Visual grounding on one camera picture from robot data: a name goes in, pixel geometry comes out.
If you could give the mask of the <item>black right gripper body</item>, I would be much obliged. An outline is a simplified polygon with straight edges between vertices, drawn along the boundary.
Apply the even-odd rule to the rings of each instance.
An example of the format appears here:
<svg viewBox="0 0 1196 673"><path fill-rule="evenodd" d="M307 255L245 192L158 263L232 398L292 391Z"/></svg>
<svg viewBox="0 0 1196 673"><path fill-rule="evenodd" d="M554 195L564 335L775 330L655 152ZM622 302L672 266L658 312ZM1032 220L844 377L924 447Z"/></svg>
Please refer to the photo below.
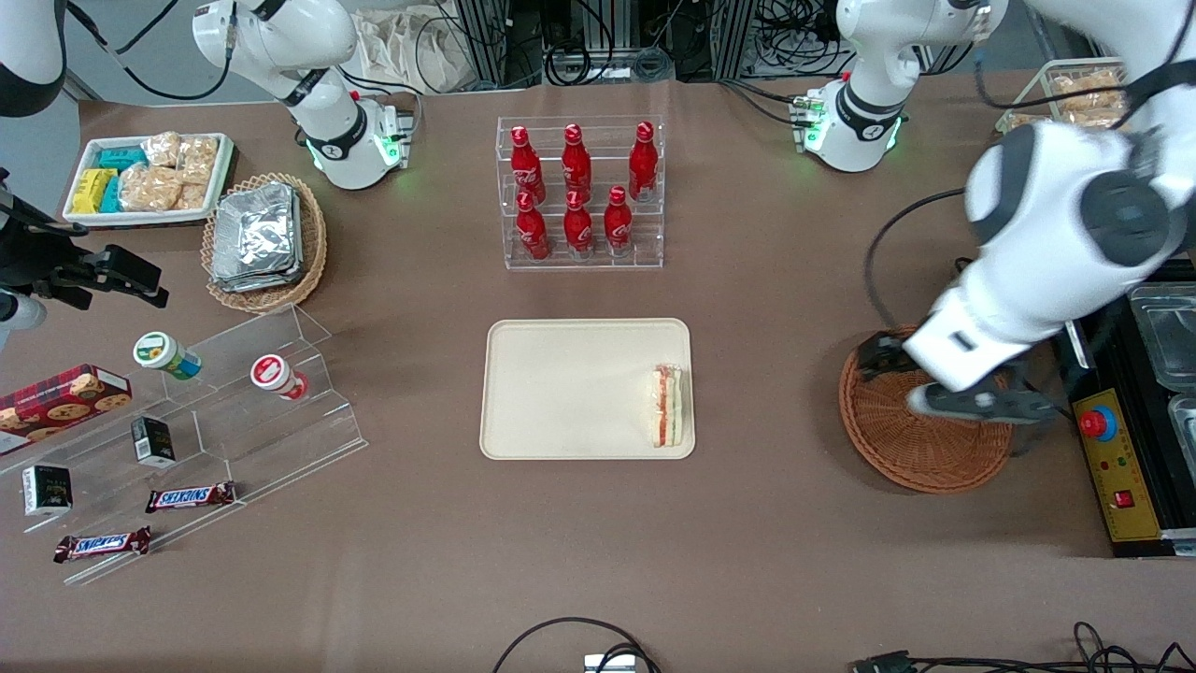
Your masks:
<svg viewBox="0 0 1196 673"><path fill-rule="evenodd" d="M89 235L78 224L57 222L48 214L1 189L1 285L4 290L44 298L97 290L94 271L85 263L90 255L77 246Z"/></svg>

